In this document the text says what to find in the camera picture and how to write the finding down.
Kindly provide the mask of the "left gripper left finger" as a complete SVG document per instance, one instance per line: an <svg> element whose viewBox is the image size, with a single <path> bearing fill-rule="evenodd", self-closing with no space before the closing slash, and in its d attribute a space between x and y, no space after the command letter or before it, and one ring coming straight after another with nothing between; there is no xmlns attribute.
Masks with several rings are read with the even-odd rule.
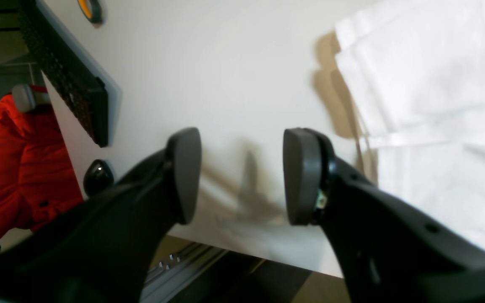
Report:
<svg viewBox="0 0 485 303"><path fill-rule="evenodd" d="M116 184L0 254L0 303L137 303L150 263L176 224L191 223L202 144L197 128Z"/></svg>

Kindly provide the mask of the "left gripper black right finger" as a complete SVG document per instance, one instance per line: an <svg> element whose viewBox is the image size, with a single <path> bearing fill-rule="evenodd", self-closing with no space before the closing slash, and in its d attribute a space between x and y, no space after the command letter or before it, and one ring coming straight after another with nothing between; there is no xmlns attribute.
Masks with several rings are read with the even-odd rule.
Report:
<svg viewBox="0 0 485 303"><path fill-rule="evenodd" d="M381 191L314 129L283 134L288 219L319 226L353 303L485 303L485 251Z"/></svg>

